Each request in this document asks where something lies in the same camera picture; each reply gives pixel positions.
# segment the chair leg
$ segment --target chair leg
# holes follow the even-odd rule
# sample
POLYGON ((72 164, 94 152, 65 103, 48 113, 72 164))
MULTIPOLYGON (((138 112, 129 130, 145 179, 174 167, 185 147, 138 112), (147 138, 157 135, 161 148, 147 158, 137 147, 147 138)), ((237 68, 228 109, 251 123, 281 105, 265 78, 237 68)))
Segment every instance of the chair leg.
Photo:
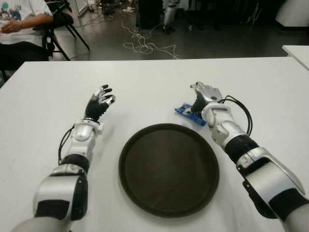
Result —
POLYGON ((68 31, 72 34, 72 36, 74 36, 74 38, 76 38, 76 35, 75 35, 74 32, 68 27, 68 25, 66 25, 66 28, 67 28, 68 31))
POLYGON ((73 25, 69 25, 69 27, 75 32, 75 34, 78 36, 78 38, 80 38, 80 40, 83 42, 83 44, 86 46, 86 48, 88 49, 88 51, 90 50, 90 47, 88 46, 88 44, 86 43, 86 41, 82 38, 82 36, 78 33, 78 31, 75 29, 75 27, 73 25))
POLYGON ((8 80, 8 78, 6 76, 5 70, 1 70, 1 72, 2 72, 2 76, 3 76, 4 82, 6 82, 8 80))
POLYGON ((67 60, 67 61, 70 61, 70 58, 67 56, 67 54, 63 51, 62 47, 59 45, 57 39, 54 39, 53 40, 54 44, 56 45, 56 47, 59 49, 59 51, 62 53, 62 55, 64 56, 64 58, 67 60))

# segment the black tray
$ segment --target black tray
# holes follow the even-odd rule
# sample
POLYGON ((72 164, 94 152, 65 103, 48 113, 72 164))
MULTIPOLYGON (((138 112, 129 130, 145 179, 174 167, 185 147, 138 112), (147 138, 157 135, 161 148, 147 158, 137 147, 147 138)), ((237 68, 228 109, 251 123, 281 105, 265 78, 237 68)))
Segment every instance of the black tray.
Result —
POLYGON ((180 218, 212 199, 219 166, 199 134, 176 124, 158 124, 140 130, 126 143, 119 175, 138 207, 159 217, 180 218))

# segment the black cable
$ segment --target black cable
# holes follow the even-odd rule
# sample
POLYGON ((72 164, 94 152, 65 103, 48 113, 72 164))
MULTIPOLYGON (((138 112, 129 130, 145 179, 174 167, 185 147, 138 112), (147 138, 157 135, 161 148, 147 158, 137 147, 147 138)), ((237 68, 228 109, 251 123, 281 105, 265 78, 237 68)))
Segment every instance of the black cable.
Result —
POLYGON ((247 134, 250 136, 252 129, 253 129, 253 121, 252 121, 252 117, 251 117, 249 110, 246 108, 246 106, 243 103, 241 103, 236 98, 230 95, 227 95, 224 99, 221 99, 220 101, 218 101, 218 103, 224 103, 225 101, 234 102, 245 112, 247 120, 248 120, 247 134))
POLYGON ((251 132, 252 132, 252 129, 253 129, 253 121, 252 121, 252 117, 251 117, 249 110, 246 108, 246 106, 243 103, 241 103, 240 101, 238 101, 236 98, 232 97, 231 95, 227 95, 225 98, 227 98, 227 97, 230 97, 230 98, 234 99, 235 101, 237 101, 241 105, 240 107, 245 111, 245 114, 248 118, 248 122, 249 121, 251 122, 251 128, 250 128, 250 131, 249 131, 249 135, 251 135, 251 132))
POLYGON ((61 139, 61 142, 60 142, 60 145, 59 145, 59 149, 58 149, 58 165, 60 165, 61 161, 62 161, 62 158, 61 158, 61 150, 62 150, 62 147, 64 146, 64 144, 66 143, 66 141, 68 140, 72 130, 74 129, 74 125, 68 129, 68 131, 63 135, 62 139, 61 139))

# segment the white table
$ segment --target white table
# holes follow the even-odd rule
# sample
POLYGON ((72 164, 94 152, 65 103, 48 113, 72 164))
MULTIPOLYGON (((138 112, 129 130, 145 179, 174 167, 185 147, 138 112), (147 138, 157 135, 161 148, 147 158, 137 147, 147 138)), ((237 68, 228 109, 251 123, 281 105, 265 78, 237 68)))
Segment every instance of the white table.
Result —
POLYGON ((282 48, 309 70, 309 46, 283 45, 282 48))
MULTIPOLYGON (((114 88, 117 101, 101 119, 105 131, 89 170, 88 213, 74 223, 73 232, 283 231, 278 220, 256 211, 234 163, 212 141, 209 129, 176 114, 174 107, 195 100, 189 86, 197 80, 240 99, 253 116, 252 138, 293 170, 308 192, 308 77, 287 57, 25 63, 0 89, 0 231, 32 217, 35 189, 57 165, 63 133, 83 117, 90 95, 105 83, 114 88), (192 216, 148 215, 119 183, 123 146, 135 132, 156 123, 194 129, 216 153, 218 189, 211 203, 192 216)), ((243 112, 236 106, 232 110, 246 128, 243 112)))

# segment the black joint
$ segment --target black joint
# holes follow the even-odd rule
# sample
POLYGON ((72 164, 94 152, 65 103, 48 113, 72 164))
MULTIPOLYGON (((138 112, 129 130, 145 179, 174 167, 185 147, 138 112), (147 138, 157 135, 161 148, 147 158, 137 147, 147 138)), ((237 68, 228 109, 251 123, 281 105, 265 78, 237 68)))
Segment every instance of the black joint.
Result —
POLYGON ((62 164, 75 164, 83 168, 86 173, 88 173, 89 170, 89 160, 85 156, 79 154, 71 154, 66 156, 60 165, 62 164))
POLYGON ((74 190, 71 220, 75 221, 82 219, 87 212, 87 205, 88 205, 88 182, 85 177, 80 176, 77 179, 74 190))
POLYGON ((271 210, 271 208, 263 201, 255 189, 250 185, 250 183, 245 179, 242 185, 247 190, 249 197, 253 201, 257 211, 265 218, 275 219, 277 216, 271 210))
POLYGON ((249 175, 250 173, 253 173, 255 170, 261 168, 262 166, 264 166, 265 164, 267 164, 269 162, 269 159, 263 157, 261 159, 258 159, 257 161, 255 161, 254 163, 252 163, 249 167, 247 168, 243 168, 242 166, 239 166, 237 169, 240 172, 240 174, 245 177, 247 175, 249 175))
POLYGON ((95 122, 97 122, 108 107, 109 105, 106 102, 99 104, 98 100, 90 100, 86 108, 85 117, 92 118, 95 122))
POLYGON ((231 139, 225 146, 225 152, 234 163, 246 152, 259 147, 248 135, 239 135, 231 139))
POLYGON ((205 106, 206 106, 205 101, 202 100, 201 98, 197 98, 191 107, 191 111, 193 113, 201 112, 205 106))
POLYGON ((279 193, 269 201, 270 207, 282 221, 285 221, 291 212, 305 204, 309 204, 309 201, 294 188, 279 193))
POLYGON ((70 202, 64 200, 45 200, 38 203, 35 217, 51 217, 62 220, 68 213, 70 202))

